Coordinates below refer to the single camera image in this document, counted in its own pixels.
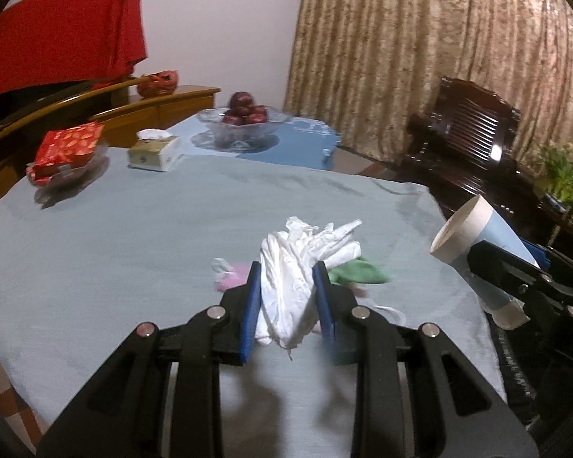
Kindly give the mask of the blue white paper cup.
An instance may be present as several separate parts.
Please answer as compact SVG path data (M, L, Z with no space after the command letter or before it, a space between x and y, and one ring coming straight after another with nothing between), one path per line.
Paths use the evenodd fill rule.
M481 195L472 197L446 221L429 252L454 268L478 296L484 311L504 330L529 321L516 285L500 287L505 265L535 273L540 266L521 238Z

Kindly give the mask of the white plastic bag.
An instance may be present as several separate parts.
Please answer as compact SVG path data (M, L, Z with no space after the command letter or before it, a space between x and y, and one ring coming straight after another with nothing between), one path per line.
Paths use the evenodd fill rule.
M343 226L326 224L322 229L297 216L285 222L283 231L262 241L262 305L256 324L256 342L276 344L290 352L317 325L312 269L322 261L331 270L361 255L354 230L359 219Z

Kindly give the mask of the black lined trash bin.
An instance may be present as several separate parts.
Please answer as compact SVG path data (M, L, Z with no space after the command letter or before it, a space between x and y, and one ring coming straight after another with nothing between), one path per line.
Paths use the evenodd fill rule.
M515 330L488 316L508 406L527 428L541 457L573 457L573 313L541 330Z

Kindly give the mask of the green potted plant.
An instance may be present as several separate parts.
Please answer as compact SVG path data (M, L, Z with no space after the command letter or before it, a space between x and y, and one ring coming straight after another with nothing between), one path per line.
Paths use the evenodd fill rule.
M547 144L538 150L542 203L573 221L573 150L569 145Z

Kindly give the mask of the grey-blue table cloth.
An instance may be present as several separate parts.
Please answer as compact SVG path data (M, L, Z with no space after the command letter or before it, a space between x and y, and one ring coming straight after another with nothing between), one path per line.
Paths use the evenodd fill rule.
M356 223L362 253L389 277L366 304L438 325L504 392L471 287L429 247L444 224L421 186L299 166L182 158L167 173L109 151L88 187L41 204L28 181L0 201L0 362L48 428L141 323L182 325L218 303L213 263L244 265L296 217L316 229Z

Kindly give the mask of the green cloth glove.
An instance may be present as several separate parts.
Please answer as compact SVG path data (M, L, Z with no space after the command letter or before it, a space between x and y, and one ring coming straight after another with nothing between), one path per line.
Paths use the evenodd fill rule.
M342 286L382 284L390 281L387 273L363 256L331 269L328 276L331 283Z

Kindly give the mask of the pink face mask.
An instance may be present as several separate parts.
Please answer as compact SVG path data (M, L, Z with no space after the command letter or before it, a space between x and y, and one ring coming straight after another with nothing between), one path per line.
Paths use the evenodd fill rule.
M223 293L233 287L245 284L250 266L242 264L232 266L227 261L224 261L223 258L215 258L212 262L212 269L215 272L215 290ZM404 327L407 324L406 315L390 306L377 304L371 299L367 291L364 289L365 285L369 284L352 284L346 286L346 288L354 294L359 304L380 313L384 313L386 318L388 318L393 325Z

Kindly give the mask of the light blue table cloth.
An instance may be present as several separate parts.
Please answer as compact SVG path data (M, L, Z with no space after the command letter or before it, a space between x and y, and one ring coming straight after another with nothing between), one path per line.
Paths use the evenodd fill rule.
M310 169L332 169L333 153L340 143L340 136L330 126L302 117L294 117L279 127L265 144L249 152L216 149L207 127L195 116L167 131L180 137L182 153L187 156L236 157Z

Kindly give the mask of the white tissue box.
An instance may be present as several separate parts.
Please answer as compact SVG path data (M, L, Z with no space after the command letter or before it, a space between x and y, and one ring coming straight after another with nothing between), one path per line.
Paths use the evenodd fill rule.
M131 169L166 173L182 156L180 137L167 130L147 128L138 131L136 137L127 152Z

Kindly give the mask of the beige patterned curtain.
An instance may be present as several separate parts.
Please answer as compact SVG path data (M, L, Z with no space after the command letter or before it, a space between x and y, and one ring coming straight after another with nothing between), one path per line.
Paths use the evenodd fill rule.
M410 117L442 77L471 81L521 113L513 153L573 149L573 9L567 0L302 0L286 108L342 144L399 159Z

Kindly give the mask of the red gift packet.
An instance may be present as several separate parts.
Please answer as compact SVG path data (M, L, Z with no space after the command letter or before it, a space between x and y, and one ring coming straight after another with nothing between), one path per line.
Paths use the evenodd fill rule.
M103 129L101 123L89 122L48 131L31 163L34 174L44 178L55 175L65 164L73 168L82 166L99 145Z

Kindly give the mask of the glass fruit bowl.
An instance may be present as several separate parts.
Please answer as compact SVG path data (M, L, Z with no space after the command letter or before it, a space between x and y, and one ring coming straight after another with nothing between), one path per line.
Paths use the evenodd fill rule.
M206 128L191 138L195 147L234 153L265 151L278 144L278 129L292 120L290 115L267 106L264 122L233 123L234 116L228 115L231 121L224 120L227 111L224 106L205 109L195 115Z

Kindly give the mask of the dark red apples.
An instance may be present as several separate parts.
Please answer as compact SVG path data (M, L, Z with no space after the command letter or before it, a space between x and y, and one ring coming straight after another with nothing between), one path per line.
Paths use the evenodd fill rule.
M238 91L231 96L222 121L240 126L264 123L268 121L268 117L268 111L264 105L258 105L249 92Z

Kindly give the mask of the red ornament bowl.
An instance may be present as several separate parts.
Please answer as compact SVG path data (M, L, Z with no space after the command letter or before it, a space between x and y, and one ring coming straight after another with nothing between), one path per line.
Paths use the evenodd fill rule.
M141 82L136 85L136 91L142 98L171 95L176 91L178 83L177 70L163 70L142 76Z

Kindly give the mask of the red cloth drape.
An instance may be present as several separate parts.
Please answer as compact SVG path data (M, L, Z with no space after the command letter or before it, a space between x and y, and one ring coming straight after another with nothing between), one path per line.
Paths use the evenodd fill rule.
M0 14L0 96L122 80L146 58L141 0L21 0Z

